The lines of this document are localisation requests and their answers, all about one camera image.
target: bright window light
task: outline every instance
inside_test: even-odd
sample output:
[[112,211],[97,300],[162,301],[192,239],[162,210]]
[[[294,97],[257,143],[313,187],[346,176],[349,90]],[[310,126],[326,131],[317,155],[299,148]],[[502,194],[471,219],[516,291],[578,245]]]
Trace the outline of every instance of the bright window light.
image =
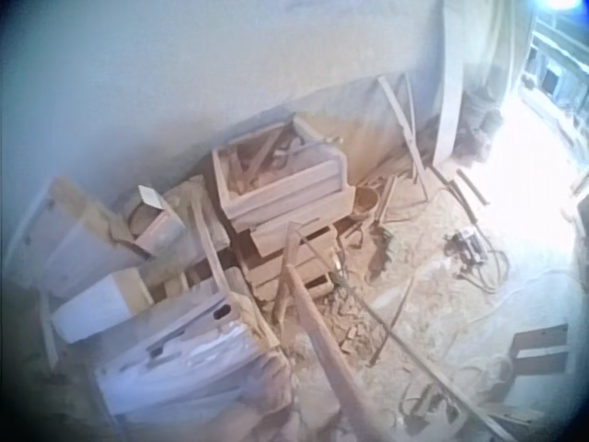
[[540,4],[551,9],[573,9],[581,4],[581,0],[539,0]]

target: dusty floor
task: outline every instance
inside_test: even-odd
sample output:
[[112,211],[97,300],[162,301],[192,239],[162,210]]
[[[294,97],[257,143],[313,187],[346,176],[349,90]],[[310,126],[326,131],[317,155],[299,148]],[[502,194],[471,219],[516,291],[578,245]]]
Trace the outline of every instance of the dusty floor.
[[[371,284],[364,278],[366,265],[370,268],[375,262],[379,235],[368,238],[360,250],[348,248],[346,262],[352,286],[387,321],[406,283],[415,276],[416,287],[396,331],[475,400],[501,382],[502,356],[515,333],[568,323],[566,372],[517,377],[504,399],[508,405],[546,412],[551,422],[559,424],[574,413],[586,390],[587,298],[575,276],[574,229],[560,212],[576,174],[575,161],[560,138],[518,99],[508,104],[505,117],[491,157],[469,171],[491,200],[490,206],[483,207],[469,198],[479,223],[511,264],[510,277],[496,294],[483,293],[453,277],[458,264],[444,256],[444,236],[466,226],[468,219],[449,193],[436,194],[440,183],[431,172],[428,188],[436,196],[425,210],[389,211],[389,218],[417,218],[387,224],[392,234],[387,248],[391,262],[383,274]],[[445,171],[453,167],[447,165]],[[404,180],[392,205],[420,199],[419,187]],[[384,333],[357,309],[337,313],[340,303],[336,308],[331,304],[325,301],[320,310],[339,340],[352,325],[358,329],[348,344],[352,345],[348,360],[362,389],[394,425],[401,399],[419,394],[429,379],[392,342],[374,367],[367,366]],[[299,397],[306,424],[310,428],[322,425],[334,410],[335,399],[304,334],[289,345],[289,354],[301,382]],[[482,375],[476,369],[461,369],[466,366],[481,368]]]

